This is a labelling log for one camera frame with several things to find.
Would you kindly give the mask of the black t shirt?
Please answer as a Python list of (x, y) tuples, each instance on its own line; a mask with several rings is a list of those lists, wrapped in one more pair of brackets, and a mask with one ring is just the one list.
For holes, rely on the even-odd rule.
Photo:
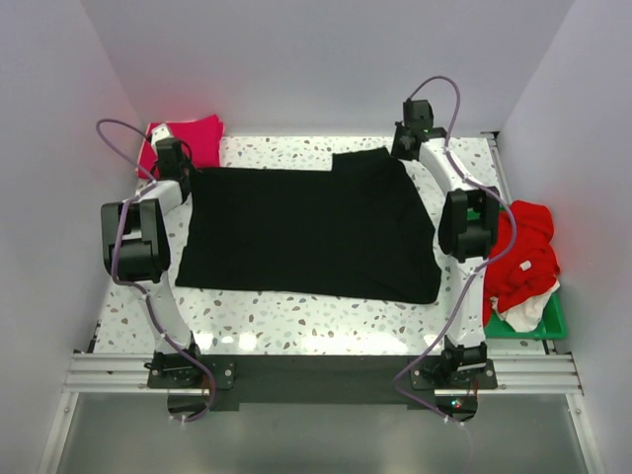
[(336, 154), (328, 171), (209, 169), (192, 200), (179, 287), (437, 299), (434, 225), (383, 148)]

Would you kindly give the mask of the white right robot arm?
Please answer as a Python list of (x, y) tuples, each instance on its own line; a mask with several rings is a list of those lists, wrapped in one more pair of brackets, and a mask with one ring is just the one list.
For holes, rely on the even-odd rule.
[(407, 99), (395, 123), (391, 155), (420, 162), (444, 195), (437, 230), (448, 257), (452, 313), (439, 340), (439, 355), (427, 355), (411, 368), (413, 386), (460, 388), (488, 364), (484, 333), (484, 265), (498, 239), (499, 203), (487, 194), (445, 143), (446, 131), (434, 126), (427, 100)]

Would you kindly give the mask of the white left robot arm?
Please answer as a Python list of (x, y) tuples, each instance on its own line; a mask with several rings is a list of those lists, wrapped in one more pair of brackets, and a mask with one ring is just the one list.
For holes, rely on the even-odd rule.
[(151, 388), (192, 388), (204, 379), (204, 363), (169, 281), (171, 247), (165, 216), (184, 205), (195, 169), (191, 149), (160, 123), (144, 134), (156, 156), (155, 169), (138, 163), (148, 183), (134, 195), (101, 207), (103, 261), (113, 282), (139, 293), (154, 339), (145, 364)]

